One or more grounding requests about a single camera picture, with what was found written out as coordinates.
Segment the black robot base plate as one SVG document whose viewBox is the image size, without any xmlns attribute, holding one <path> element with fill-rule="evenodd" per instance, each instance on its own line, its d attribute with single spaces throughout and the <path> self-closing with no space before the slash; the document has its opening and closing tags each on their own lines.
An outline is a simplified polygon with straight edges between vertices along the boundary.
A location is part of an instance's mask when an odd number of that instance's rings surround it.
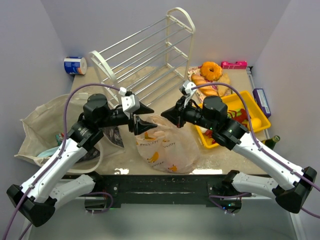
<svg viewBox="0 0 320 240">
<path fill-rule="evenodd" d="M 249 193 L 226 183 L 225 174 L 99 175 L 91 195 L 108 207 L 124 204 L 204 205 L 235 214 Z"/>
</svg>

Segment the blue brown chips bag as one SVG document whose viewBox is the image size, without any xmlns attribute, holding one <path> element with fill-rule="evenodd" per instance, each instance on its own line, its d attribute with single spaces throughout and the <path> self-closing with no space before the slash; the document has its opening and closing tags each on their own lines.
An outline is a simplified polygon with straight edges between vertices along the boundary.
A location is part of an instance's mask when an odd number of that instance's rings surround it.
<svg viewBox="0 0 320 240">
<path fill-rule="evenodd" d="M 57 150 L 59 150 L 59 149 L 60 149 L 59 146 L 53 147 L 53 148 L 50 148 L 50 149 L 47 149 L 47 150 L 41 152 L 37 157 L 38 157 L 38 158 L 45 158 L 45 159 L 46 159 L 46 158 L 50 158 L 50 157 L 52 157 L 52 156 L 54 155 L 54 153 L 55 153 Z"/>
</svg>

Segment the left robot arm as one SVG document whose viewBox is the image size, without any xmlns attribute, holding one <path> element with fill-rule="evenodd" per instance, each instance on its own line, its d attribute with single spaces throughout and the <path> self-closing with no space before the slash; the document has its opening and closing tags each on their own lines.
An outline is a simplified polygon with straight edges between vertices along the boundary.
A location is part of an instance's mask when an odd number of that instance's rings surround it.
<svg viewBox="0 0 320 240">
<path fill-rule="evenodd" d="M 91 95 L 77 122 L 64 135 L 65 139 L 51 158 L 23 184 L 13 184 L 7 189 L 6 194 L 15 210 L 33 226 L 40 227 L 59 207 L 89 194 L 98 181 L 97 177 L 89 174 L 82 174 L 60 187 L 56 184 L 103 138 L 103 128 L 127 125 L 131 133 L 140 135 L 156 127 L 156 124 L 140 118 L 140 115 L 153 112 L 134 94 L 122 96 L 121 105 L 115 109 L 109 108 L 105 95 Z"/>
</svg>

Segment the green red snack packet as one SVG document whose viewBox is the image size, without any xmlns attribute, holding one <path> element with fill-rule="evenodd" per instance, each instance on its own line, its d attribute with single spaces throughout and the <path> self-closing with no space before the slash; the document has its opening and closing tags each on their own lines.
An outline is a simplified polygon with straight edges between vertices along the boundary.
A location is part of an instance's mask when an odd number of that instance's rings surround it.
<svg viewBox="0 0 320 240">
<path fill-rule="evenodd" d="M 57 146 L 60 146 L 63 143 L 64 138 L 65 138 L 65 135 L 63 132 L 60 132 L 59 134 L 55 135 L 55 140 L 57 142 Z"/>
</svg>

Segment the cream canvas tote bag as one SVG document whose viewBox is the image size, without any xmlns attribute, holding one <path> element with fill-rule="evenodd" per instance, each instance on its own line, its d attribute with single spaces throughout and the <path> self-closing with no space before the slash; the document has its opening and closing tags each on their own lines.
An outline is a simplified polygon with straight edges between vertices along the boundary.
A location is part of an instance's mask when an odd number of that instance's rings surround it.
<svg viewBox="0 0 320 240">
<path fill-rule="evenodd" d="M 61 95 L 41 106 L 38 106 L 25 119 L 22 126 L 24 141 L 14 156 L 39 167 L 48 160 L 48 156 L 40 156 L 44 151 L 57 150 L 60 143 L 56 136 L 64 131 L 64 108 L 68 95 Z M 119 128 L 116 126 L 102 129 L 103 137 L 93 150 L 78 160 L 68 171 L 72 174 L 86 174 L 95 171 L 109 157 L 125 152 Z"/>
</svg>

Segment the translucent orange plastic bag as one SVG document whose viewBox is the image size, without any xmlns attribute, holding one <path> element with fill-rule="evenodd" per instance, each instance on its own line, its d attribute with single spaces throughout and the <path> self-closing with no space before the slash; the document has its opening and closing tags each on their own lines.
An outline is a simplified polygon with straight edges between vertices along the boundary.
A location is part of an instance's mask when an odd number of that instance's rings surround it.
<svg viewBox="0 0 320 240">
<path fill-rule="evenodd" d="M 146 120 L 157 127 L 135 137 L 140 156 L 156 170 L 173 174 L 191 173 L 200 159 L 192 134 L 160 115 L 150 115 Z"/>
</svg>

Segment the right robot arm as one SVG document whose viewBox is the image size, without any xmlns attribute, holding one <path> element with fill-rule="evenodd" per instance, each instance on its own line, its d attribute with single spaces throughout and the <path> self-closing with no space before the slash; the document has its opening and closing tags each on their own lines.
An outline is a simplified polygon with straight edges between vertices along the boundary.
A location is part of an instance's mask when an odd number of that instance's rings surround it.
<svg viewBox="0 0 320 240">
<path fill-rule="evenodd" d="M 228 107 L 220 97 L 206 97 L 201 107 L 193 106 L 186 100 L 182 96 L 161 116 L 178 128 L 191 123 L 211 130 L 216 143 L 252 161 L 269 175 L 259 177 L 232 171 L 226 180 L 228 185 L 240 193 L 274 199 L 288 212 L 297 214 L 302 210 L 313 188 L 316 170 L 288 161 L 257 140 L 244 125 L 228 117 Z"/>
</svg>

